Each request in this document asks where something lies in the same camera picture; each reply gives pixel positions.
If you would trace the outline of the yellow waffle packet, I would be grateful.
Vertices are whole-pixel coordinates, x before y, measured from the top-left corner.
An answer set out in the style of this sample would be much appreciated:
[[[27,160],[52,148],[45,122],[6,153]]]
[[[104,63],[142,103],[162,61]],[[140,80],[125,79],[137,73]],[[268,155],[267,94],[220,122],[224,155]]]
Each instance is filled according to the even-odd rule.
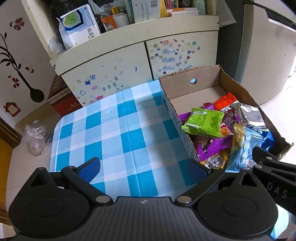
[[[209,169],[213,167],[224,168],[229,160],[229,156],[225,154],[217,154],[209,157],[201,162],[201,164]]]

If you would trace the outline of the silver foil snack packet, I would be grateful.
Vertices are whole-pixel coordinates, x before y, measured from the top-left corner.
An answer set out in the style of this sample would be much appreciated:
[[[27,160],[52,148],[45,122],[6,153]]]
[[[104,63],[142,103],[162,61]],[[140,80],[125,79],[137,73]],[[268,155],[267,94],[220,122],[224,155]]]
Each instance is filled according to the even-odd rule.
[[[267,128],[261,112],[257,107],[241,102],[232,103],[230,106],[234,108],[235,114],[239,116],[239,123],[242,126],[246,126],[255,131]]]

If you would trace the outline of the pink white snack packet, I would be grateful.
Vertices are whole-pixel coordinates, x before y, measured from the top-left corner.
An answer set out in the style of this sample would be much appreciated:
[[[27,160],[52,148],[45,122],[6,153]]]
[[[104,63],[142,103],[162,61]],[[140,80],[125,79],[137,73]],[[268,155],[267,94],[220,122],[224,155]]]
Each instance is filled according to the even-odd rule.
[[[227,127],[233,131],[234,130],[234,124],[236,123],[236,119],[235,119],[235,110],[233,108],[229,108],[228,110],[226,110],[224,112],[224,117],[223,120],[225,125],[227,125]]]

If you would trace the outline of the purple cartoon snack packet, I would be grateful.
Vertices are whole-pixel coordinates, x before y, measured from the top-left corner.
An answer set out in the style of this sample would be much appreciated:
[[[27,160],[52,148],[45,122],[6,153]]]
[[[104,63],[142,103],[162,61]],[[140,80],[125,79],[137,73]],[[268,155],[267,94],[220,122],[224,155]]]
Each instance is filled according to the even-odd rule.
[[[182,125],[190,117],[191,111],[179,115]],[[192,142],[199,161],[202,162],[211,156],[218,154],[220,151],[230,148],[232,145],[233,132],[222,121],[220,124],[220,133],[222,138],[212,138],[206,135],[191,135]]]

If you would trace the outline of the green snack packet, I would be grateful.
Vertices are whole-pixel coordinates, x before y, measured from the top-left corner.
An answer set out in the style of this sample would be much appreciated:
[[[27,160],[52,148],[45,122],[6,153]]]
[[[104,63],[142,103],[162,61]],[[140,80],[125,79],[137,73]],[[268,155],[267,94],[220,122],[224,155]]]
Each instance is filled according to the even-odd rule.
[[[192,108],[190,117],[181,126],[181,130],[191,135],[206,135],[212,138],[222,138],[220,124],[224,113],[216,110]]]

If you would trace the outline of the red noodle snack packet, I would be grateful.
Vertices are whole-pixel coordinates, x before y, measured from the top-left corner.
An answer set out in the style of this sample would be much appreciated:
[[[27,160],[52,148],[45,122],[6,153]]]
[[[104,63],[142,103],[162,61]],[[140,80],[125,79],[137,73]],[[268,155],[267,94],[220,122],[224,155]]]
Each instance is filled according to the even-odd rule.
[[[236,101],[237,101],[237,98],[232,93],[228,92],[226,95],[220,97],[214,103],[210,103],[210,102],[204,103],[203,107],[204,109],[220,111],[228,107],[230,104],[233,104]]]

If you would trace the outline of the blue foil snack bag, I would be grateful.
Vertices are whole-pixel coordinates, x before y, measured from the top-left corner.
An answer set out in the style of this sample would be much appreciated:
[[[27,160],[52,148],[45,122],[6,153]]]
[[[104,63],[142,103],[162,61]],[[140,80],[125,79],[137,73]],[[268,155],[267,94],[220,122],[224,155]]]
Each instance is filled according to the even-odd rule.
[[[262,136],[261,148],[269,152],[271,148],[276,144],[276,140],[269,128],[263,128],[259,131]]]

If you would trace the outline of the clear plastic bag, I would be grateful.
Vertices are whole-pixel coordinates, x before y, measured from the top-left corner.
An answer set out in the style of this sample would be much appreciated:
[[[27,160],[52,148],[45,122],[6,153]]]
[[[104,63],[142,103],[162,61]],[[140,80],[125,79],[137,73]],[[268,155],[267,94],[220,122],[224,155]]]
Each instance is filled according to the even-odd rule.
[[[35,120],[31,125],[25,125],[23,140],[34,156],[41,156],[50,148],[53,134],[45,125]]]

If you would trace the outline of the blue white checkered tablecloth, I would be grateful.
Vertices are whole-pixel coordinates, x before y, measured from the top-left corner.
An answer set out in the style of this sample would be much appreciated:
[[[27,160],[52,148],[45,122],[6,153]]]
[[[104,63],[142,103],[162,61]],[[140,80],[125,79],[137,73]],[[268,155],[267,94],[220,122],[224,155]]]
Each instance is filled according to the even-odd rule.
[[[94,157],[101,167],[91,184],[112,198],[175,198],[196,184],[157,80],[61,118],[54,130],[50,171]]]

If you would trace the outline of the brown red gift box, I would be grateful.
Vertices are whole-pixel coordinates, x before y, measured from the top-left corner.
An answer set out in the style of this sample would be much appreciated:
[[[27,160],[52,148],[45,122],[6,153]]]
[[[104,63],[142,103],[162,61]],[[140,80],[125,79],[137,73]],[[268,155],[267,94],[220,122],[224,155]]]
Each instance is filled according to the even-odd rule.
[[[48,102],[60,116],[66,116],[82,107],[63,78],[59,75],[56,75],[53,79],[48,95]]]

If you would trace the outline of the cardboard milk box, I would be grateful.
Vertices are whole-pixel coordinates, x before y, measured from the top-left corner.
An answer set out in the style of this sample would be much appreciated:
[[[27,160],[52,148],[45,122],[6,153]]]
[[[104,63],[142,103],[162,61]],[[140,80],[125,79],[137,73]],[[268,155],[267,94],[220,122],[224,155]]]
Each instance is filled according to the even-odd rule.
[[[179,115],[192,108],[202,108],[204,103],[214,103],[218,98],[232,93],[239,102],[259,108],[249,92],[233,80],[220,65],[196,67],[159,78],[163,103],[179,134],[183,146],[193,163],[199,162],[190,136],[181,130]]]

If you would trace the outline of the cream refrigerator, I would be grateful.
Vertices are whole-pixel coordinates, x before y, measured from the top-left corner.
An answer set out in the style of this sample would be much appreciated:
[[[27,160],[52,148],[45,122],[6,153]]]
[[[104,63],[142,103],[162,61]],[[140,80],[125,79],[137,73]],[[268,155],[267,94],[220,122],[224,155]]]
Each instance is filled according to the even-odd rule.
[[[295,61],[295,9],[289,1],[217,1],[216,63],[258,104],[283,89]]]

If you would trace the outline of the white blue carton box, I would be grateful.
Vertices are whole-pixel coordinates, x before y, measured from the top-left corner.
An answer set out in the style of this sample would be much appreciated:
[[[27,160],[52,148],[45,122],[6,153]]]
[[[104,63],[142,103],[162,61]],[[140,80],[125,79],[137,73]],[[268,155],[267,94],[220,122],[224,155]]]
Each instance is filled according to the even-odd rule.
[[[101,32],[89,4],[57,18],[66,50],[98,37]]]

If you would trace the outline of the white jar gold lid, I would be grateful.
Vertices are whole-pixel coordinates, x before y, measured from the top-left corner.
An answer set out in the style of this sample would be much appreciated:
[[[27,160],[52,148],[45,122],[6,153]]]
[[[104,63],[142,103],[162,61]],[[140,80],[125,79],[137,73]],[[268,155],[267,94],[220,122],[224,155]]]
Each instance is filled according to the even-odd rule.
[[[117,28],[128,26],[130,24],[127,14],[121,12],[118,6],[112,7],[110,11]]]

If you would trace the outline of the white barcode box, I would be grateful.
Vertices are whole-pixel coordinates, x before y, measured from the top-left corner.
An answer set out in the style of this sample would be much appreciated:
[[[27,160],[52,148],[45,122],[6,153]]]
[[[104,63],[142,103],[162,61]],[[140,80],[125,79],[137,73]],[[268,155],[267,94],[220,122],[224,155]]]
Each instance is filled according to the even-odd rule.
[[[161,17],[160,0],[127,1],[135,23],[159,19]]]

